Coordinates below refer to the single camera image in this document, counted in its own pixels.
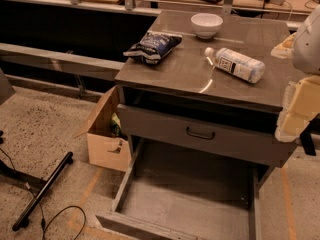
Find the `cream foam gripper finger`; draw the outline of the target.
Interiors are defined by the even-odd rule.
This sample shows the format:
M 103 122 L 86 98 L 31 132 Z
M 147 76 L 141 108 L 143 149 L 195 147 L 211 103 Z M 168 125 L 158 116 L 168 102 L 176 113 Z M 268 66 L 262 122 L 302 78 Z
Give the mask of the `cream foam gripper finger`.
M 309 76 L 299 82 L 290 81 L 277 120 L 276 139 L 280 142 L 295 141 L 319 114 L 320 76 Z
M 296 34 L 293 33 L 283 42 L 275 46 L 271 51 L 271 55 L 280 59 L 291 59 L 295 36 Z

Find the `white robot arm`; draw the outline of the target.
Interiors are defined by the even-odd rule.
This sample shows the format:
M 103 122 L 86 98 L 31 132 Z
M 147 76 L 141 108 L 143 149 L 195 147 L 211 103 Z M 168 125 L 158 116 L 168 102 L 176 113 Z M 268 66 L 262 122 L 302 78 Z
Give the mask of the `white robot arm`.
M 276 139 L 292 142 L 320 114 L 320 5 L 271 55 L 290 58 L 296 69 L 307 74 L 297 83 L 288 83 L 277 120 Z

